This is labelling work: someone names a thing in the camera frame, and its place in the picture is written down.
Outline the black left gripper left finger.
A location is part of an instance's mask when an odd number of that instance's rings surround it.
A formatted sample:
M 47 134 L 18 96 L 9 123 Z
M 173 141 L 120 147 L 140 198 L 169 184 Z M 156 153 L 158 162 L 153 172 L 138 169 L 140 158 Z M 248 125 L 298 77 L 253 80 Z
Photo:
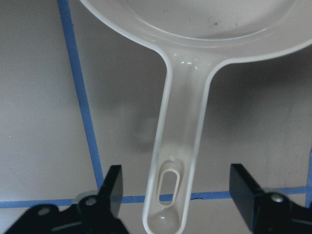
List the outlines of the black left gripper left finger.
M 121 165 L 112 165 L 100 191 L 60 211 L 56 205 L 36 205 L 25 211 L 7 234 L 127 234 L 118 213 L 122 202 Z

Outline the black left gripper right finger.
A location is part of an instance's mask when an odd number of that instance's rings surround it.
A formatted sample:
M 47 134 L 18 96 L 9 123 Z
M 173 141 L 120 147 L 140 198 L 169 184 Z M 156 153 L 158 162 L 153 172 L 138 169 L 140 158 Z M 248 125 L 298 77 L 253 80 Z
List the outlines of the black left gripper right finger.
M 229 193 L 253 234 L 310 234 L 312 209 L 266 192 L 242 164 L 231 164 Z

